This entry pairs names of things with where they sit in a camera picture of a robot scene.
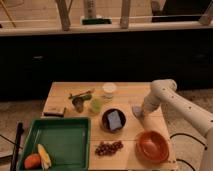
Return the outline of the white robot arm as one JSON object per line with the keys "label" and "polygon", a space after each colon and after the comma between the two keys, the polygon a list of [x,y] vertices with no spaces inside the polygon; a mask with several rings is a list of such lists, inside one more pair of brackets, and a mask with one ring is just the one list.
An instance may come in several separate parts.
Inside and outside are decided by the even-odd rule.
{"label": "white robot arm", "polygon": [[177,84],[172,79],[152,81],[142,103],[142,113],[152,113],[162,102],[174,107],[206,139],[199,171],[213,171],[213,114],[178,95],[176,90]]}

